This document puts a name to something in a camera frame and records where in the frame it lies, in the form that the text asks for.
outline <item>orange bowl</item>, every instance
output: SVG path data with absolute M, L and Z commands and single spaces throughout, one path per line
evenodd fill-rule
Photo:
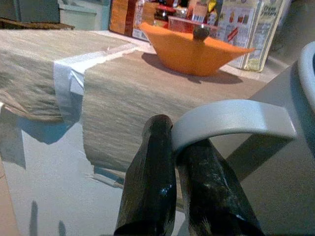
M 197 41 L 193 40 L 191 33 L 175 32 L 147 23 L 142 23 L 140 29 L 147 35 L 163 65 L 190 75 L 211 75 L 229 61 L 255 50 L 235 47 L 210 37 Z

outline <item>gray plastic part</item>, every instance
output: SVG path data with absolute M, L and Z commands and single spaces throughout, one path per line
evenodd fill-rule
M 315 113 L 315 41 L 303 48 L 298 68 L 304 94 Z
M 197 141 L 236 133 L 264 134 L 294 139 L 296 131 L 283 107 L 251 101 L 224 100 L 185 113 L 172 128 L 173 151 Z

